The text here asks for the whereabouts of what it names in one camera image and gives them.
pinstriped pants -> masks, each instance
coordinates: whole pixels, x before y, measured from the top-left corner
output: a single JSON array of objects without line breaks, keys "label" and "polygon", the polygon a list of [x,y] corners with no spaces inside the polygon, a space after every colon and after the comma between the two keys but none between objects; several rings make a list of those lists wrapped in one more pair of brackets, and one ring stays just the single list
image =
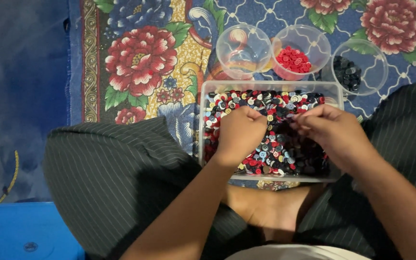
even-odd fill
[{"label": "pinstriped pants", "polygon": [[[416,84],[393,93],[364,130],[416,187]],[[174,141],[164,118],[55,129],[48,136],[43,167],[70,231],[91,259],[110,260],[118,259],[201,169]],[[341,247],[373,259],[400,259],[351,182],[344,175],[324,192],[294,241]],[[201,258],[224,259],[260,244],[257,231],[220,204]]]}]

pile of buttons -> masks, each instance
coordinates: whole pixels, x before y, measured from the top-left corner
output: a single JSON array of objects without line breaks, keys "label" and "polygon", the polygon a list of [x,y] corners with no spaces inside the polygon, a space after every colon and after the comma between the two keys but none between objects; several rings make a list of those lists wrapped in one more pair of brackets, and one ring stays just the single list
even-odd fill
[{"label": "pile of buttons", "polygon": [[290,46],[282,49],[275,59],[284,68],[296,73],[307,73],[312,67],[304,52],[298,49],[292,49]]},{"label": "pile of buttons", "polygon": [[333,69],[341,86],[351,92],[357,92],[359,90],[362,69],[357,67],[354,62],[342,56],[335,56],[333,59]]},{"label": "pile of buttons", "polygon": [[206,96],[205,108],[205,161],[214,155],[219,138],[221,119],[232,110],[248,105],[267,117],[268,127],[261,144],[239,165],[247,174],[284,176],[325,175],[327,159],[322,148],[311,139],[299,136],[290,126],[292,116],[325,103],[319,93],[299,90],[257,91],[247,90],[211,92]]}]

person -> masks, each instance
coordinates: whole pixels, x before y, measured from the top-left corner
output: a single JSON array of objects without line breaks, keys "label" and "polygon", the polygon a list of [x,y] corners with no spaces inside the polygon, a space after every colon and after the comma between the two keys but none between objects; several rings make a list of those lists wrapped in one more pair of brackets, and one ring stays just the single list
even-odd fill
[{"label": "person", "polygon": [[416,259],[416,85],[393,93],[363,128],[329,105],[293,119],[347,173],[336,183],[228,185],[267,126],[247,106],[223,118],[203,169],[154,118],[52,131],[45,178],[91,259]]}]

white shirt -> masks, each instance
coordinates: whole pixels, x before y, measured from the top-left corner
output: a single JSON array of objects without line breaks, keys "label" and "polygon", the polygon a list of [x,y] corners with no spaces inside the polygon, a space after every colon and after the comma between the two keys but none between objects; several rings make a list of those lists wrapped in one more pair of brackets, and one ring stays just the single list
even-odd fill
[{"label": "white shirt", "polygon": [[239,251],[226,260],[370,260],[345,249],[328,246],[266,245]]}]

empty plastic cup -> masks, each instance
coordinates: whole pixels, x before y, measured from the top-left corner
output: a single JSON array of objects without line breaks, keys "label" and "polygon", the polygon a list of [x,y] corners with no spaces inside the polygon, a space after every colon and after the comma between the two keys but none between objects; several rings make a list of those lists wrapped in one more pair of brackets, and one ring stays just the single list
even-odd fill
[{"label": "empty plastic cup", "polygon": [[[339,70],[336,75],[334,64],[340,66],[335,57],[341,56],[345,61],[353,62],[361,69],[357,91],[351,91],[339,82],[344,73]],[[367,96],[377,92],[388,78],[388,62],[386,56],[375,44],[366,40],[354,39],[341,44],[332,55],[327,65],[322,69],[322,81],[336,81],[343,89],[343,94]]]},{"label": "empty plastic cup", "polygon": [[[284,68],[276,59],[282,49],[290,46],[304,52],[309,58],[311,68],[307,73],[296,73]],[[275,36],[271,45],[272,69],[285,80],[305,80],[309,75],[325,66],[331,56],[331,47],[327,37],[315,27],[305,25],[288,26]]]},{"label": "empty plastic cup", "polygon": [[270,61],[270,40],[266,33],[255,26],[232,26],[219,36],[216,55],[229,77],[246,80]]}]

